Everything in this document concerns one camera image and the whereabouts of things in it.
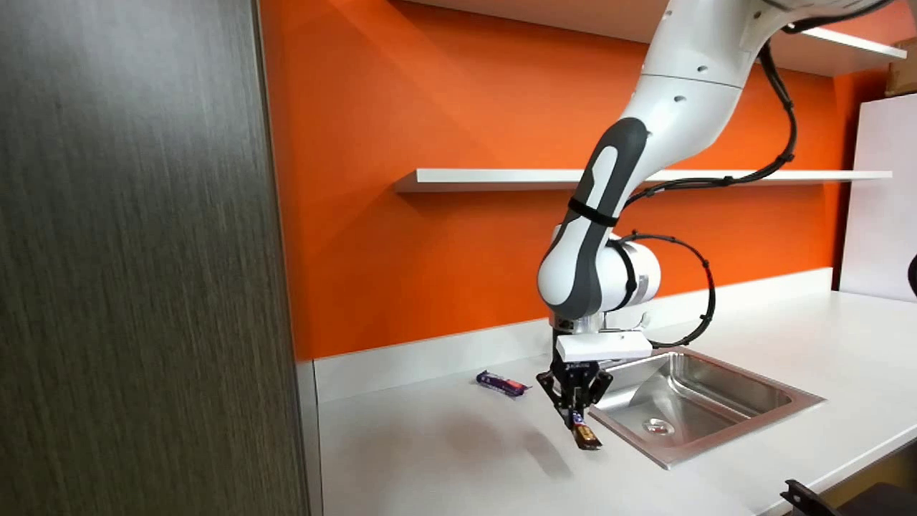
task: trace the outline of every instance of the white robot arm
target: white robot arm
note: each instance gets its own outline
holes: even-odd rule
[[[624,113],[599,138],[568,214],[539,268],[556,337],[599,333],[596,314],[657,294],[658,264],[648,247],[619,241],[615,221],[654,171],[707,148],[731,119],[748,70],[778,27],[846,19],[889,0],[669,0]],[[539,376],[561,419],[575,429],[609,378],[593,355],[552,355]]]

